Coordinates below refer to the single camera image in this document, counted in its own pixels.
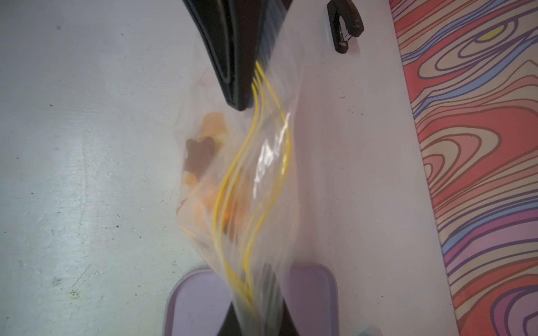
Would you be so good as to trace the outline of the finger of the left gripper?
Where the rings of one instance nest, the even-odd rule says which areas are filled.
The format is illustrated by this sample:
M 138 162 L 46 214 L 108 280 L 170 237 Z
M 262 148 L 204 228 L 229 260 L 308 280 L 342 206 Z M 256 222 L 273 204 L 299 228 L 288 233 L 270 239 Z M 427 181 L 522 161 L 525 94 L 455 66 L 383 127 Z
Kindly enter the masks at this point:
M 213 65 L 226 103 L 248 107 L 266 1 L 185 0 Z

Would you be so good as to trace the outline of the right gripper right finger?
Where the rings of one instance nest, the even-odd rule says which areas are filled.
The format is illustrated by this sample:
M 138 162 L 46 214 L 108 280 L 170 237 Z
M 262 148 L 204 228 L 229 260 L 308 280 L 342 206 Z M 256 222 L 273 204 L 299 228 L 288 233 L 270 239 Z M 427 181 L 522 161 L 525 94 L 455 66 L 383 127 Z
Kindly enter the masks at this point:
M 278 336 L 299 336 L 286 304 L 282 306 L 282 320 Z

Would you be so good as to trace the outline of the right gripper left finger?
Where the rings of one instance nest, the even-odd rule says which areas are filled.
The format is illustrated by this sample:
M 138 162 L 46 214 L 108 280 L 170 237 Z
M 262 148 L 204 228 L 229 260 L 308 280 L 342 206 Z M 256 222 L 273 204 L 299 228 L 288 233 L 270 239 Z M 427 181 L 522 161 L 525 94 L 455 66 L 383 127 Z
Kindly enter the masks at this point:
M 242 336 L 241 327 L 233 303 L 229 305 L 217 336 Z

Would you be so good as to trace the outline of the brown star cookie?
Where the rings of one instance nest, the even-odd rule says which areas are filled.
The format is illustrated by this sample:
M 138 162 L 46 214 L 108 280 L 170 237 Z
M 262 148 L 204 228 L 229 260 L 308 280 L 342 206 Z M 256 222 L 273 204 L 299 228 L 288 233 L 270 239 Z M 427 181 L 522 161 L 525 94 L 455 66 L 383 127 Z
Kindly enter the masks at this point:
M 204 138 L 202 141 L 186 140 L 184 170 L 192 173 L 199 181 L 206 173 L 216 152 L 216 144 L 211 137 Z

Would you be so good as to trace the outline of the clear resealable plastic bag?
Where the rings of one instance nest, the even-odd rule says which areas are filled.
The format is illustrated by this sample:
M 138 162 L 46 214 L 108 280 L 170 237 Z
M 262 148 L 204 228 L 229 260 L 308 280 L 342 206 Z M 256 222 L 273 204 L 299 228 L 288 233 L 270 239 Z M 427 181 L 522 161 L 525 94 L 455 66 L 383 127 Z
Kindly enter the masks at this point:
M 216 144 L 199 181 L 183 163 L 177 220 L 227 285 L 242 335 L 278 335 L 299 227 L 294 121 L 303 42 L 293 2 L 266 2 L 243 111 L 226 103 L 189 14 L 196 27 L 194 62 L 177 123 L 184 161 L 186 140 L 211 137 Z

